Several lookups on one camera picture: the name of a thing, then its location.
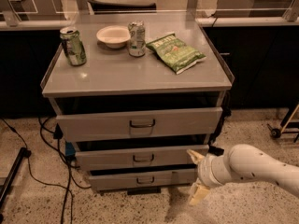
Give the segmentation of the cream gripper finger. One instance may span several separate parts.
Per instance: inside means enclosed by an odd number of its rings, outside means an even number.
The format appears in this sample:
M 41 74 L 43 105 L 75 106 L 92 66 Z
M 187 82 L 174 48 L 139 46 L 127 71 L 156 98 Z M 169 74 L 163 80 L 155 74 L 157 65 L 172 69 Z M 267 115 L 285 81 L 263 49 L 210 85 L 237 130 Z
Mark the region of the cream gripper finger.
M 210 192 L 210 188 L 205 186 L 199 179 L 197 179 L 189 190 L 189 205 L 197 205 Z
M 192 162 L 196 165 L 198 165 L 205 158 L 202 154 L 191 149 L 188 149 L 187 153 L 191 157 Z

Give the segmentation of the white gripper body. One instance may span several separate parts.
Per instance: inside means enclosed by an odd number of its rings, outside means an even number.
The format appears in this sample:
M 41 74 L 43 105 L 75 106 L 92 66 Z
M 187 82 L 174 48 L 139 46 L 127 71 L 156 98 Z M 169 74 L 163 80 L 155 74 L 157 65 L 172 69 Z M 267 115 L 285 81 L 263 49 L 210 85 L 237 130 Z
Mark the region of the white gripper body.
M 230 167 L 224 156 L 205 156 L 198 164 L 198 179 L 209 188 L 216 188 L 231 181 Z

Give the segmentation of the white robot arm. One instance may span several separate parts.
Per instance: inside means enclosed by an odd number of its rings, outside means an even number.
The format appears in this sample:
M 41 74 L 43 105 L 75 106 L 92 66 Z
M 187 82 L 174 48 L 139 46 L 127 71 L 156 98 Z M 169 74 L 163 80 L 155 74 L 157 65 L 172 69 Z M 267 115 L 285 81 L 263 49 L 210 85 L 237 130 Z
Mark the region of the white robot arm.
M 257 147 L 235 145 L 220 156 L 204 156 L 191 149 L 187 153 L 197 166 L 197 178 L 190 189 L 189 205 L 197 205 L 212 188 L 251 181 L 272 183 L 299 197 L 299 167 L 278 161 Z

